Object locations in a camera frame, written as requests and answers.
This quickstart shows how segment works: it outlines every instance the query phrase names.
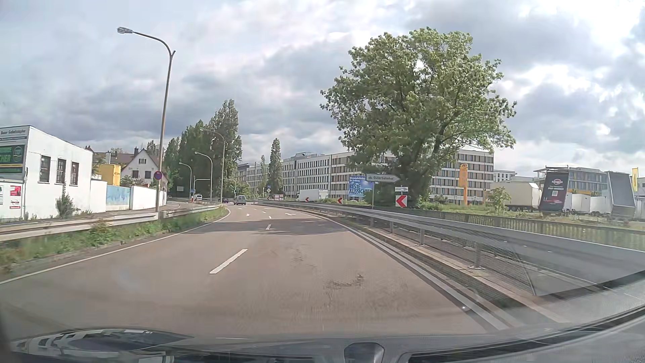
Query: window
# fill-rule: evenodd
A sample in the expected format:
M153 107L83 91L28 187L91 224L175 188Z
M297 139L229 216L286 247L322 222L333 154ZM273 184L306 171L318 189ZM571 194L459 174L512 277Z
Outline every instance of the window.
M52 159L49 156L41 155L40 182L49 183L49 169L52 166Z
M65 167L67 166L67 160L58 159L58 168L56 168L56 183L65 184Z
M72 177L70 185L79 185L79 164L72 162Z

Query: white van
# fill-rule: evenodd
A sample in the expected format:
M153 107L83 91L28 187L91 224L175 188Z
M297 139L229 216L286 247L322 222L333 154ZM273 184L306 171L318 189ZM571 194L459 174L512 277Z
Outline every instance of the white van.
M233 200L233 204L234 205L240 205L240 204L246 205L246 197L243 196L243 195L236 196L235 199Z

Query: cloud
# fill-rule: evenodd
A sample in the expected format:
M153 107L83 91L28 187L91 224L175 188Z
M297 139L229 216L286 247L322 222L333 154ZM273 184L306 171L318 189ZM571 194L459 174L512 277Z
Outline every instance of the cloud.
M158 138L167 53L115 31L129 26L177 50L166 140L233 98L245 161L275 137L284 157L342 151L319 91L349 63L347 51L430 26L470 32L474 52L502 59L497 88L519 102L508 120L518 146L498 152L504 169L645 163L644 14L579 0L11 0L0 8L10 54L0 58L0 119L95 150Z

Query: yellow flag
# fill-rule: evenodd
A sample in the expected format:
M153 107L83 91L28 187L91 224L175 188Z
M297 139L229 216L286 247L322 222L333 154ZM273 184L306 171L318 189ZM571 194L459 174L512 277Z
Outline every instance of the yellow flag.
M639 191L639 168L631 168L631 189Z

